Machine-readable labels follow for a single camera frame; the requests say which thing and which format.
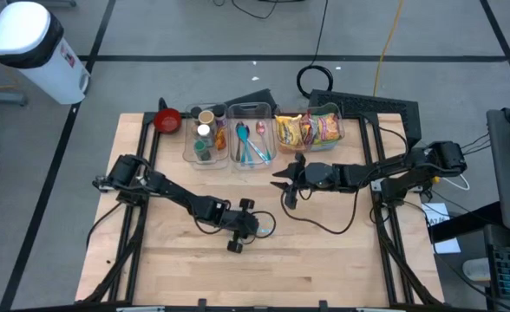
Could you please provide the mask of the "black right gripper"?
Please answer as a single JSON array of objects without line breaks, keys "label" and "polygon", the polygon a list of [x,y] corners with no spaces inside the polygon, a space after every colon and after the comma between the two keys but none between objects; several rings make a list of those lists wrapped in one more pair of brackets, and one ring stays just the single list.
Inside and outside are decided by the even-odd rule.
[{"label": "black right gripper", "polygon": [[285,192],[295,192],[300,189],[336,192],[339,187],[339,172],[333,165],[323,162],[307,163],[302,153],[295,154],[294,168],[286,168],[272,174],[273,177],[293,179],[294,184],[286,182],[271,182]]}]

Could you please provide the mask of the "yellow ramen pack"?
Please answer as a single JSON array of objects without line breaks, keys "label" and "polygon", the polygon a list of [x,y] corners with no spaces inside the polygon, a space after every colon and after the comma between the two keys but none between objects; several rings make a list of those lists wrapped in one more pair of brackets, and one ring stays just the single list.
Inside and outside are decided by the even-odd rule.
[{"label": "yellow ramen pack", "polygon": [[302,115],[299,114],[295,117],[276,115],[275,119],[280,142],[289,146],[301,146],[303,143],[300,129]]}]

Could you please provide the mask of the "green oregano spice jar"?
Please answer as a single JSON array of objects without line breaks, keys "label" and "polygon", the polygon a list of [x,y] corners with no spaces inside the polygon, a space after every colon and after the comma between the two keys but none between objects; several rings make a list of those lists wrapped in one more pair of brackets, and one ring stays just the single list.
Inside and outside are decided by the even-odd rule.
[{"label": "green oregano spice jar", "polygon": [[212,159],[210,148],[203,140],[196,140],[193,144],[193,151],[199,161],[209,161]]}]

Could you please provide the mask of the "gray metal stand base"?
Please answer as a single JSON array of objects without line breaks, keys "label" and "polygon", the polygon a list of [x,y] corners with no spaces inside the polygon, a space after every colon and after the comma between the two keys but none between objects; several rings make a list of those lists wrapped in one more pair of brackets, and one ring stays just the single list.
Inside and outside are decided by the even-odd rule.
[{"label": "gray metal stand base", "polygon": [[20,107],[27,105],[27,98],[22,93],[11,93],[0,91],[0,103],[1,104],[13,104]]}]

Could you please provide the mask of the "clear plastic bin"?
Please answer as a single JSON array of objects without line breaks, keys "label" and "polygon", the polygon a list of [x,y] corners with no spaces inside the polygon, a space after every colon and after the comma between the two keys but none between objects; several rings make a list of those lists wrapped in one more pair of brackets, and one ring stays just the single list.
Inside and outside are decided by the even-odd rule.
[{"label": "clear plastic bin", "polygon": [[[275,144],[275,120],[273,119],[273,112],[271,106],[267,103],[239,103],[231,105],[227,111],[228,114],[228,123],[230,126],[231,134],[229,140],[229,152],[233,165],[238,170],[255,170],[255,169],[263,169],[269,166],[272,161],[277,156],[277,148]],[[270,164],[267,165],[263,162],[263,160],[255,153],[255,151],[250,147],[249,149],[252,156],[252,164],[253,166],[249,166],[247,163],[244,163],[245,154],[244,154],[244,145],[241,145],[241,159],[242,162],[237,162],[235,160],[236,147],[238,144],[238,139],[236,138],[235,126],[238,122],[243,122],[244,125],[247,125],[250,129],[249,140],[253,142],[260,151],[265,153],[265,149],[261,140],[261,137],[256,132],[256,123],[262,120],[269,131],[268,137],[270,140],[270,149],[271,149],[271,160]]]},{"label": "clear plastic bin", "polygon": [[[339,107],[335,104],[335,103],[332,103],[332,102],[329,102],[321,107],[309,107],[305,113],[302,113],[301,115],[303,116],[304,114],[306,113],[310,113],[312,115],[312,119],[314,120],[314,116],[315,115],[321,115],[321,114],[329,114],[329,113],[333,113],[337,116],[338,118],[338,124],[339,124],[339,128],[340,128],[340,134],[341,134],[341,137],[339,140],[333,140],[333,141],[337,141],[337,143],[343,139],[344,135],[345,135],[345,132],[344,132],[344,128],[343,128],[343,123],[342,123],[342,118],[341,118],[341,115],[340,115],[340,110],[339,110]],[[299,114],[295,114],[295,115],[286,115],[286,114],[276,114],[276,115],[283,115],[283,116],[291,116],[291,117],[295,117]],[[311,146],[313,144],[318,144],[318,143],[321,143],[317,140],[317,138],[315,138],[315,140],[313,141],[313,143],[309,146],[306,146],[302,143],[301,146],[305,146],[306,148],[306,151],[305,152],[311,152]],[[283,143],[280,142],[279,138],[278,138],[278,145],[285,145]]]},{"label": "clear plastic bin", "polygon": [[228,151],[228,144],[229,144],[229,126],[228,126],[228,117],[226,112],[226,118],[227,118],[227,126],[226,129],[226,148],[222,151],[218,151],[215,146],[215,135],[217,133],[217,130],[219,129],[216,125],[216,123],[210,127],[212,129],[212,135],[213,140],[212,144],[209,145],[206,143],[206,145],[210,148],[212,159],[209,161],[199,161],[193,151],[193,144],[196,140],[201,140],[197,134],[197,127],[200,125],[198,119],[193,119],[190,115],[190,111],[193,107],[200,107],[202,110],[211,110],[213,111],[213,107],[218,104],[224,104],[224,103],[205,103],[205,104],[192,104],[186,108],[186,111],[184,112],[184,125],[185,125],[185,149],[182,154],[183,159],[188,162],[193,168],[198,170],[217,170],[217,169],[224,169],[228,166],[229,162],[229,151]]}]

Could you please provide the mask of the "white lid spice jar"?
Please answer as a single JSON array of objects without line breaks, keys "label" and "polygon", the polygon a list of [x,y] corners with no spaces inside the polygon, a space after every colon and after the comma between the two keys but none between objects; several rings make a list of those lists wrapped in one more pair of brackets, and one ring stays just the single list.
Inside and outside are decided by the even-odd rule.
[{"label": "white lid spice jar", "polygon": [[199,138],[211,145],[213,143],[213,132],[207,124],[200,124],[197,127],[197,134]]}]

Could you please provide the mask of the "black wedge panel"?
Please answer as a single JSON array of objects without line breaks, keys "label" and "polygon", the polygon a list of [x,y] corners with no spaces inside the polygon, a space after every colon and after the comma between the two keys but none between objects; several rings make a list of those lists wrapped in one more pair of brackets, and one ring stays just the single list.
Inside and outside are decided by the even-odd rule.
[{"label": "black wedge panel", "polygon": [[275,102],[271,94],[271,90],[269,88],[261,89],[256,92],[231,99],[229,101],[226,101],[225,104],[227,106],[231,106],[239,103],[253,103],[253,102],[267,103],[271,106],[272,110],[274,110],[277,107],[277,103]]}]

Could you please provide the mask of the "chili shrimp ramen pack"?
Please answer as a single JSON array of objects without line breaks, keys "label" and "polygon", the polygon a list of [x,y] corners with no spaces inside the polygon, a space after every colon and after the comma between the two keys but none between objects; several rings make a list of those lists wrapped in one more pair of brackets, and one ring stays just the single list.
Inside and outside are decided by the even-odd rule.
[{"label": "chili shrimp ramen pack", "polygon": [[314,120],[317,123],[317,140],[319,142],[340,139],[340,128],[335,114],[315,115]]}]

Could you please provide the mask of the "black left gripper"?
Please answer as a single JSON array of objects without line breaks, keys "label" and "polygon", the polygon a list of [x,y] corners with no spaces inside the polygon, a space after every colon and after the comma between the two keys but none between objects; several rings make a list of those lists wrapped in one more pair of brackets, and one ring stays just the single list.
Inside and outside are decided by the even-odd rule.
[{"label": "black left gripper", "polygon": [[[254,208],[255,201],[248,198],[242,198],[239,201],[239,207],[242,210],[251,210]],[[232,231],[233,238],[227,244],[227,250],[240,254],[243,250],[243,244],[240,239],[246,239],[254,236],[258,231],[258,219],[248,211],[225,211],[223,213],[220,225],[222,229]]]}]

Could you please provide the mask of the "white trash bin black band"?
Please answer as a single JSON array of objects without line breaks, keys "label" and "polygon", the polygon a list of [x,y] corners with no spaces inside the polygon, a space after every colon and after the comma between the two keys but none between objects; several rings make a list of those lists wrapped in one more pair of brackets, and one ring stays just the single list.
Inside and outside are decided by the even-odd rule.
[{"label": "white trash bin black band", "polygon": [[61,105],[83,101],[90,72],[43,5],[21,1],[0,12],[0,63],[18,70]]}]

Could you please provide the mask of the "white paper sheet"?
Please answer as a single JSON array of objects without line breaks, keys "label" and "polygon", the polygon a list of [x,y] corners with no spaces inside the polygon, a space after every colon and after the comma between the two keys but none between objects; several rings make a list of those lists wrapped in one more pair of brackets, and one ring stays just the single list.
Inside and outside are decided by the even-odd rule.
[{"label": "white paper sheet", "polygon": [[[422,209],[425,211],[428,227],[451,219],[447,207],[443,203],[422,203]],[[456,254],[461,252],[456,238],[435,243],[435,250],[438,254]]]}]

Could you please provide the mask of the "dark metal spoon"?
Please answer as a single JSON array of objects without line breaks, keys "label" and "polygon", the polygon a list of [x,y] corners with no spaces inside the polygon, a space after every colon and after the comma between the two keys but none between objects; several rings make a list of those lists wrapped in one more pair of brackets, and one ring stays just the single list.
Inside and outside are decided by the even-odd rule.
[{"label": "dark metal spoon", "polygon": [[236,153],[235,153],[235,160],[237,162],[242,162],[243,160],[241,159],[241,155],[242,155],[242,152],[241,152],[241,145],[242,145],[242,139],[239,137],[239,129],[243,126],[243,122],[238,122],[235,126],[235,133],[236,133],[236,138],[238,139],[238,144],[237,144],[237,147],[236,147]]}]

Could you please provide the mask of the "teal spoon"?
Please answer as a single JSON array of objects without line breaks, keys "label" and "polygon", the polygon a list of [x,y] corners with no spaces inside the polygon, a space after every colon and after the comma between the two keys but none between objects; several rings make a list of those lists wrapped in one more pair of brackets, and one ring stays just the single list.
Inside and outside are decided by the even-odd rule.
[{"label": "teal spoon", "polygon": [[247,133],[245,126],[243,126],[243,125],[238,126],[237,134],[244,145],[244,154],[245,154],[244,163],[247,163],[249,166],[253,166],[252,156],[251,156],[251,152],[250,152],[249,144],[248,144],[248,133]]}]

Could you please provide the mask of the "red round bowl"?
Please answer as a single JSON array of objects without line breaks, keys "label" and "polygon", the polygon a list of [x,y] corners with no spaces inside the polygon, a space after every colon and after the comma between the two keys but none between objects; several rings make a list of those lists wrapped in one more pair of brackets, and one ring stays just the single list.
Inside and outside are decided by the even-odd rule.
[{"label": "red round bowl", "polygon": [[160,133],[176,133],[180,127],[181,115],[180,112],[176,109],[161,109],[154,117],[154,128]]}]

